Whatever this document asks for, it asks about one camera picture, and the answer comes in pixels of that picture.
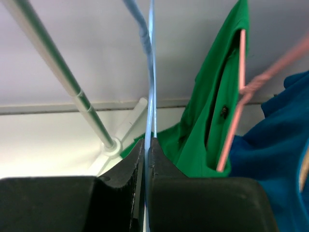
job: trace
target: round joint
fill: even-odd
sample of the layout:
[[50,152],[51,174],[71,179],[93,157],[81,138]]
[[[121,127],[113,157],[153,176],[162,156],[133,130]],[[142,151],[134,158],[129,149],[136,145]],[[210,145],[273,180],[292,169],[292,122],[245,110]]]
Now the round joint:
[[104,152],[105,156],[114,159],[120,156],[120,153],[122,152],[122,144],[117,138],[112,138],[112,140],[114,141],[114,145],[110,148],[107,148],[106,146],[104,146],[104,144],[102,144],[102,151]]

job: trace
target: baseboard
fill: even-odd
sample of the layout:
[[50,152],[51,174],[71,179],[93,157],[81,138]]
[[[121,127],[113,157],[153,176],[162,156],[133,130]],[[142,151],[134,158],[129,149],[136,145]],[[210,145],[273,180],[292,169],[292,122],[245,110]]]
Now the baseboard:
[[[271,97],[255,97],[249,104],[261,104]],[[166,99],[157,102],[158,108],[175,108],[185,107],[189,99]],[[113,102],[94,102],[93,107],[97,111],[106,110],[131,110],[138,101],[113,101]],[[64,113],[77,112],[73,103],[67,104],[42,104],[42,105],[12,105],[0,106],[0,115],[17,115],[17,114],[43,114],[43,113]]]

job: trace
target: pink clothes hanger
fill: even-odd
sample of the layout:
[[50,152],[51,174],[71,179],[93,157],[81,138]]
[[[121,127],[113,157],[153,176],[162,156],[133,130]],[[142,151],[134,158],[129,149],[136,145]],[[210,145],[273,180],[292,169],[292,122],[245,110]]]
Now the pink clothes hanger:
[[[292,64],[294,61],[303,57],[306,53],[309,52],[309,33],[306,37],[301,40],[295,47],[288,51],[283,57],[281,57],[277,62],[275,62],[270,68],[264,71],[261,75],[256,76],[247,86],[244,86],[245,83],[245,55],[246,55],[246,31],[243,29],[240,32],[240,42],[239,42],[239,92],[244,95],[242,99],[238,102],[235,113],[227,133],[223,149],[219,158],[217,165],[217,171],[223,172],[225,164],[228,158],[228,154],[236,133],[236,129],[239,123],[240,115],[245,104],[247,104],[254,93],[261,88],[266,81],[271,79],[278,72],[283,70],[288,65]],[[308,170],[309,162],[303,163],[303,170]],[[301,180],[302,183],[305,182],[308,172]]]

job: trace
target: white floor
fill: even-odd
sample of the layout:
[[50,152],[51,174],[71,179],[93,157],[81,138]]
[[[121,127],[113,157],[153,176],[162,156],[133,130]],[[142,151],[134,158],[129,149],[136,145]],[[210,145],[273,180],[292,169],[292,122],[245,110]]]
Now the white floor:
[[[158,130],[177,123],[183,108],[158,109]],[[99,116],[112,135],[129,111]],[[246,106],[238,134],[263,118],[259,105]],[[144,133],[146,114],[125,139],[124,147]],[[79,113],[0,116],[0,178],[9,176],[81,175],[100,152],[100,140]],[[112,160],[104,170],[113,167]]]

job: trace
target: black object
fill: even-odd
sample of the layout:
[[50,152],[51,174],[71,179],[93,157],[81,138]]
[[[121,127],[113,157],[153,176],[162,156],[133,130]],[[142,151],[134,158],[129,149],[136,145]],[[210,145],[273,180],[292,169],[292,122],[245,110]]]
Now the black object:
[[268,198],[248,178],[188,178],[164,155],[149,152],[151,232],[278,232]]
[[140,140],[103,176],[0,181],[1,232],[139,232],[144,216]]
[[[1,232],[141,232],[144,140],[100,177],[0,181]],[[278,232],[262,187],[247,178],[188,178],[149,152],[151,232]]]

